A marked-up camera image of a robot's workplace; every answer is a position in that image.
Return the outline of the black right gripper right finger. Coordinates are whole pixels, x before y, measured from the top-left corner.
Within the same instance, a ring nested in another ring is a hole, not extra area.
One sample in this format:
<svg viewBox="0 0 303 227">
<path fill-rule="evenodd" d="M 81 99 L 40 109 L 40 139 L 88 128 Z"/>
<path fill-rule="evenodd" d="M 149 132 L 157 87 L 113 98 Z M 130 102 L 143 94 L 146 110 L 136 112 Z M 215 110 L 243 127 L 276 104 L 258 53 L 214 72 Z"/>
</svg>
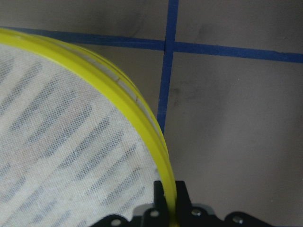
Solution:
<svg viewBox="0 0 303 227">
<path fill-rule="evenodd" d="M 176 181 L 176 219 L 180 227 L 190 226 L 192 203 L 184 181 Z"/>
</svg>

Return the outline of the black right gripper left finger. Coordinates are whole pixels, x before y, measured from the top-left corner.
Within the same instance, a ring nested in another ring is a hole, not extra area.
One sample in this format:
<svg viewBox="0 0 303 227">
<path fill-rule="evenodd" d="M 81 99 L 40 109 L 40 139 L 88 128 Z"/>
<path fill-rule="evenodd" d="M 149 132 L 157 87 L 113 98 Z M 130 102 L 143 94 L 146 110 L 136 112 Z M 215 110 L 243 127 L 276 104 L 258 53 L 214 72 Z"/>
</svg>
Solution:
<svg viewBox="0 0 303 227">
<path fill-rule="evenodd" d="M 169 212 L 164 195 L 164 189 L 161 181 L 155 181 L 154 187 L 154 202 L 153 202 L 153 219 L 156 227 L 169 226 Z"/>
</svg>

